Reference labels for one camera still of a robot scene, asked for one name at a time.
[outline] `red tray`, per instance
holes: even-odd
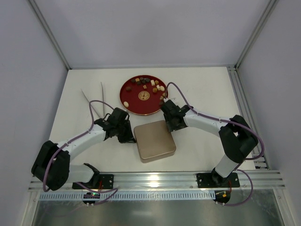
[[[129,80],[127,80],[120,90],[120,100],[123,105],[124,102],[128,102],[129,107],[126,108],[129,112],[138,114],[138,115],[149,115],[154,114],[160,110],[161,105],[160,103],[160,96],[165,91],[158,91],[157,93],[153,93],[152,89],[156,88],[157,86],[152,86],[151,82],[141,85],[137,85],[137,83],[132,83],[132,79],[136,78],[148,78],[150,80],[157,80],[160,86],[163,86],[166,91],[166,85],[162,80],[151,76],[151,75],[139,75],[135,76]],[[126,91],[126,87],[130,86],[132,88],[131,91]]]

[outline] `purple cable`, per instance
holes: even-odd
[[[185,98],[185,96],[184,96],[184,94],[182,93],[182,91],[180,90],[180,88],[179,88],[175,83],[173,83],[173,82],[170,82],[170,83],[167,84],[167,87],[166,87],[166,95],[167,95],[167,89],[168,89],[168,86],[169,86],[170,84],[174,85],[174,86],[177,88],[177,90],[180,92],[181,96],[183,97],[183,99],[184,99],[185,103],[187,104],[187,106],[189,107],[189,109],[190,109],[192,112],[194,112],[195,114],[197,114],[197,115],[199,115],[199,116],[202,116],[202,117],[204,117],[204,118],[207,118],[207,119],[211,119],[211,120],[215,120],[215,121],[222,121],[222,122],[225,122],[225,123],[230,123],[230,124],[239,126],[239,127],[243,128],[243,129],[249,131],[250,133],[252,133],[252,134],[259,140],[259,143],[260,143],[260,145],[261,145],[261,152],[260,152],[259,155],[255,156],[255,157],[253,157],[253,158],[246,158],[246,160],[255,160],[255,159],[259,159],[260,157],[263,156],[263,154],[264,154],[264,143],[263,143],[263,140],[262,140],[262,139],[261,139],[261,138],[253,131],[253,130],[251,130],[251,129],[248,128],[247,126],[244,126],[244,125],[242,125],[242,124],[240,124],[240,123],[237,123],[237,122],[234,122],[234,121],[225,120],[225,119],[218,119],[218,118],[215,118],[215,117],[212,117],[212,116],[205,115],[205,114],[202,114],[202,113],[197,112],[196,110],[194,110],[194,109],[190,106],[190,104],[188,103],[187,99]]]
[[[72,143],[73,141],[75,141],[75,140],[77,140],[77,139],[83,137],[84,135],[86,135],[87,133],[89,133],[89,132],[92,130],[92,128],[93,128],[93,126],[94,126],[94,116],[93,116],[93,113],[92,113],[92,105],[91,105],[91,104],[92,104],[93,102],[99,102],[99,103],[105,104],[105,105],[107,105],[108,107],[110,107],[111,109],[114,110],[114,108],[113,108],[112,106],[108,105],[108,104],[105,103],[104,101],[100,101],[100,100],[91,100],[91,101],[89,102],[89,110],[90,110],[91,119],[92,119],[91,126],[90,126],[90,128],[89,128],[86,132],[84,132],[84,133],[82,133],[82,134],[80,134],[80,135],[78,135],[78,136],[72,138],[72,139],[69,140],[67,143],[63,144],[63,145],[62,145],[62,146],[61,146],[61,147],[60,147],[60,148],[52,155],[52,157],[50,158],[49,163],[48,163],[48,165],[47,165],[47,167],[46,167],[45,175],[44,175],[44,178],[43,178],[43,191],[44,191],[44,192],[48,192],[48,191],[50,190],[50,188],[46,189],[46,181],[47,181],[49,169],[50,169],[50,166],[51,166],[51,164],[52,164],[52,162],[53,162],[53,159],[59,154],[59,152],[60,152],[64,147],[68,146],[68,145],[69,145],[70,143]]]
[[[252,195],[253,195],[253,182],[252,182],[250,176],[249,176],[246,172],[244,172],[243,170],[241,170],[241,169],[237,169],[237,171],[240,171],[240,172],[244,173],[244,174],[246,175],[246,177],[247,177],[247,178],[249,179],[249,181],[250,181],[250,184],[251,184],[251,192],[250,192],[249,196],[248,196],[245,200],[243,200],[242,202],[239,202],[239,203],[235,203],[235,204],[223,204],[223,203],[221,203],[221,202],[217,202],[218,204],[223,205],[223,206],[240,206],[240,205],[242,205],[242,204],[245,204],[245,203],[246,203],[247,201],[249,201],[250,198],[252,197]]]
[[[96,202],[96,203],[94,204],[94,206],[103,204],[104,202],[107,202],[107,201],[108,201],[108,200],[109,200],[109,199],[110,199],[110,198],[118,191],[118,188],[113,188],[113,189],[111,189],[111,190],[109,190],[109,191],[105,191],[105,192],[95,192],[95,191],[93,191],[93,190],[90,190],[89,188],[86,188],[86,187],[83,186],[81,183],[77,183],[77,184],[80,185],[80,186],[82,186],[82,187],[85,188],[86,190],[92,191],[93,193],[107,193],[107,192],[114,191],[112,194],[110,194],[110,195],[109,195],[107,198],[105,198],[104,200],[101,200],[101,201],[99,201],[99,202]],[[85,198],[85,197],[95,197],[95,196],[92,196],[92,195],[84,195],[84,198]],[[76,207],[75,209],[69,211],[68,213],[62,214],[62,215],[52,215],[52,214],[50,214],[50,213],[48,212],[48,207],[46,207],[46,209],[45,209],[45,211],[44,211],[44,213],[43,213],[43,215],[42,215],[42,217],[41,217],[41,220],[39,221],[38,225],[41,224],[41,221],[42,221],[42,219],[44,218],[44,215],[45,215],[45,214],[50,215],[50,216],[55,217],[55,218],[63,218],[63,217],[66,217],[66,216],[72,214],[73,212],[75,212],[75,211],[77,211],[77,210],[83,208],[83,207],[86,207],[86,206],[85,206],[85,205],[78,206],[78,207]]]

